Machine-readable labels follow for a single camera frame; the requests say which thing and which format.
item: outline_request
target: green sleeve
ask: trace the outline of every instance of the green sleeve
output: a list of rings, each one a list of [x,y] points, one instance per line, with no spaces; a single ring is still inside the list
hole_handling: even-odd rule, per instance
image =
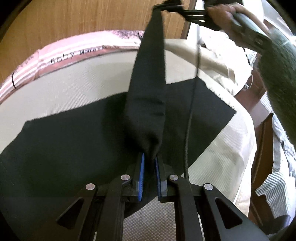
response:
[[[271,39],[259,70],[274,113],[296,145],[296,47],[277,29]]]

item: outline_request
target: black fabric strip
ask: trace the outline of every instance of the black fabric strip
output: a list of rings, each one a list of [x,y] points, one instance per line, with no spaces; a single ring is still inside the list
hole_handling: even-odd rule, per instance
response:
[[[125,128],[139,151],[154,160],[165,122],[163,20],[154,10],[136,57],[125,105]]]

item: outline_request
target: hand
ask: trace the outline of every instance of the hand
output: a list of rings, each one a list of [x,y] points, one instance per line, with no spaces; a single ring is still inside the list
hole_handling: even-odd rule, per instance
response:
[[[209,16],[212,18],[213,22],[218,25],[222,30],[224,30],[229,38],[233,40],[237,46],[248,48],[241,34],[232,30],[233,15],[236,12],[240,12],[248,16],[255,24],[258,25],[267,35],[269,35],[269,30],[254,14],[248,11],[243,5],[239,3],[233,3],[228,5],[219,4],[217,6],[212,6],[207,8]]]

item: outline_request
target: wooden wall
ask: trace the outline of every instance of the wooden wall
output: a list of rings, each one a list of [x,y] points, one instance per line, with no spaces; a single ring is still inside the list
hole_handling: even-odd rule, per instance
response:
[[[0,42],[0,83],[26,58],[52,42],[111,29],[144,30],[163,0],[32,0]],[[187,9],[190,0],[183,0]],[[184,19],[163,12],[165,37],[180,38]]]

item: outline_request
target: striped fabric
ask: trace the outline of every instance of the striped fabric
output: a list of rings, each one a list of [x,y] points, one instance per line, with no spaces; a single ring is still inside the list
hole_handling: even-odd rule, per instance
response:
[[[291,202],[294,201],[294,198],[291,197],[291,193],[288,193],[290,187],[293,188],[291,178],[293,181],[293,177],[284,176],[281,172],[269,174],[262,186],[256,190],[258,196],[266,196],[266,201],[271,208],[274,218],[291,212],[290,207],[293,205]]]
[[[265,106],[265,108],[268,110],[269,113],[274,113],[274,111],[271,107],[270,101],[268,99],[267,92],[265,92],[265,94],[262,96],[260,101]]]
[[[285,135],[277,116],[272,118],[273,158],[272,173],[256,190],[258,196],[265,195],[274,218],[290,215],[292,221],[296,209],[295,151]]]

